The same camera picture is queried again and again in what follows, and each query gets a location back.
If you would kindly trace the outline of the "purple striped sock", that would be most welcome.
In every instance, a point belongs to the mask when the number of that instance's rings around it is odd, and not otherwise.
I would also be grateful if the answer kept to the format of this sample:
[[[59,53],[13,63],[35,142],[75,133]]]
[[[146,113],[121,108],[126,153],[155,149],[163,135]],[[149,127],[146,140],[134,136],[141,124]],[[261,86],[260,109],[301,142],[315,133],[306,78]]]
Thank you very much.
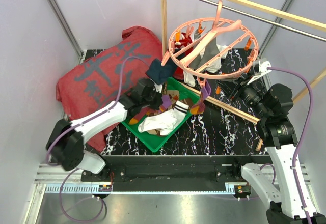
[[[135,125],[137,124],[141,118],[143,118],[144,116],[155,116],[158,114],[161,114],[163,112],[165,112],[169,106],[171,106],[171,97],[169,95],[162,95],[162,104],[159,106],[158,109],[151,109],[148,106],[147,107],[143,107],[139,113],[137,113],[134,117],[132,117],[128,124],[129,125]]]
[[[205,99],[210,96],[211,86],[208,82],[201,88],[200,98],[196,104],[190,108],[190,113],[192,115],[200,115],[205,111]]]

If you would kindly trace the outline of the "pink round clip hanger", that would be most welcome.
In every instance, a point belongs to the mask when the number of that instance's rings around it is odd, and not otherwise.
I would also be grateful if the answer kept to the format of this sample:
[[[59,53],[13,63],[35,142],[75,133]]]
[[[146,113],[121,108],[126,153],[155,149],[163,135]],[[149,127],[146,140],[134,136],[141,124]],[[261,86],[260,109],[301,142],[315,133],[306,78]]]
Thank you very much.
[[[198,18],[178,26],[168,39],[161,65],[172,61],[186,75],[195,76],[202,87],[208,79],[235,80],[247,73],[258,56],[258,41],[240,19],[234,21],[221,18],[222,7],[223,2],[220,0],[215,17]],[[219,36],[236,31],[242,34],[233,42],[227,46],[218,45]],[[220,70],[221,61],[228,52],[244,40],[247,41],[246,48],[251,50],[247,64],[231,73],[212,75],[212,72]]]

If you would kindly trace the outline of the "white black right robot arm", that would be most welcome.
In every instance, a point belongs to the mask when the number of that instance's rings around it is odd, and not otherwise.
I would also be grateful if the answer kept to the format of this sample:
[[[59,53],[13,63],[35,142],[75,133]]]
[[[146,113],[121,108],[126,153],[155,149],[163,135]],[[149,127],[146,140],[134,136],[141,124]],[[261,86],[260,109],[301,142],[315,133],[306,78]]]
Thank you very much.
[[[325,215],[318,213],[305,187],[302,171],[292,164],[298,140],[294,126],[288,119],[293,107],[292,90],[274,84],[266,93],[253,87],[254,75],[236,80],[231,100],[241,99],[260,116],[257,123],[259,137],[272,160],[278,188],[261,172],[256,163],[238,163],[231,169],[236,181],[246,180],[266,208],[269,223],[325,223]]]

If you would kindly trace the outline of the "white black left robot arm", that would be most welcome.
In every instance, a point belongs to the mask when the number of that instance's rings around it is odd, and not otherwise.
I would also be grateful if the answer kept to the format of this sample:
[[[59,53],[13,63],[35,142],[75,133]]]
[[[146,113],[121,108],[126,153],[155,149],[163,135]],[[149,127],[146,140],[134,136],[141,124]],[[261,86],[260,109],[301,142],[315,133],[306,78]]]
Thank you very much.
[[[77,120],[57,121],[46,144],[46,159],[53,158],[65,171],[82,169],[98,181],[105,181],[110,176],[108,163],[100,153],[85,150],[85,144],[110,126],[134,117],[144,107],[158,109],[163,88],[164,85],[141,78],[102,109]]]

